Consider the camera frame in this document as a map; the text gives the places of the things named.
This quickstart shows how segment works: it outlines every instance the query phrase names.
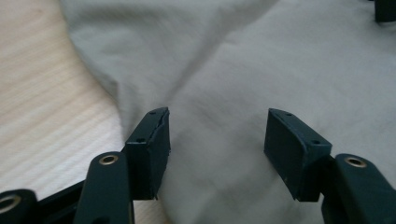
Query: light wood surface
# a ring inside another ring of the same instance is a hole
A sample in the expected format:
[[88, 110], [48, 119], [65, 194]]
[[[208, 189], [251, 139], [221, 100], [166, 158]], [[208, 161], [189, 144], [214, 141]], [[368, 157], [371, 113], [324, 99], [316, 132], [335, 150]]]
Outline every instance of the light wood surface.
[[[120, 151], [113, 99], [67, 37], [59, 2], [0, 2], [0, 192], [37, 198], [85, 178], [91, 159]], [[159, 202], [135, 202], [136, 223], [164, 223]]]

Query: fabric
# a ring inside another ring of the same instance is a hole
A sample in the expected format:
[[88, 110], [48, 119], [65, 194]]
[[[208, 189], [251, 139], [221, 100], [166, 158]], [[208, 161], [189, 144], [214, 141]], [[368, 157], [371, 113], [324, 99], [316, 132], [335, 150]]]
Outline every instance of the fabric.
[[395, 186], [396, 26], [363, 0], [63, 0], [70, 37], [117, 100], [123, 136], [169, 106], [160, 200], [173, 223], [322, 223], [263, 154], [269, 107]]

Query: black object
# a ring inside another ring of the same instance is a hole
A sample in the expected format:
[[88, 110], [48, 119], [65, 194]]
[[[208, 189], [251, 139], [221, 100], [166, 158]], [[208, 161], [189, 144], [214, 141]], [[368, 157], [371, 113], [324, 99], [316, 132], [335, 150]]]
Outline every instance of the black object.
[[375, 0], [375, 20], [396, 21], [396, 0]]
[[324, 195], [326, 224], [396, 223], [396, 191], [364, 158], [330, 156], [332, 145], [289, 112], [269, 109], [264, 153], [300, 202]]
[[133, 200], [152, 200], [170, 153], [169, 110], [152, 110], [137, 125], [121, 152], [92, 160], [85, 181], [37, 201], [17, 189], [0, 194], [0, 223], [134, 223]]

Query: cloth fold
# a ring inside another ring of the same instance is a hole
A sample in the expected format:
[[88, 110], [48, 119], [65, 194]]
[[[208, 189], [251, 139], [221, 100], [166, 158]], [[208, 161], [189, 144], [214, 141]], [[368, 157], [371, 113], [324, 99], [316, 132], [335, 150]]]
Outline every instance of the cloth fold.
[[269, 107], [374, 162], [395, 186], [396, 27], [360, 0], [63, 0], [123, 136], [169, 106], [160, 197], [173, 223], [321, 223], [265, 158]]

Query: wooden table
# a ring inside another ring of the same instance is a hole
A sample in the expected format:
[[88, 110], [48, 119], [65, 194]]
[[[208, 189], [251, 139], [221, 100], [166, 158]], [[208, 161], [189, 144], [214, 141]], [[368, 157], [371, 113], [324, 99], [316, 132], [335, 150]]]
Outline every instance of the wooden table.
[[[96, 155], [121, 150], [114, 100], [67, 37], [58, 1], [0, 2], [0, 192], [43, 199], [85, 178]], [[136, 223], [165, 223], [159, 202], [134, 202]]]

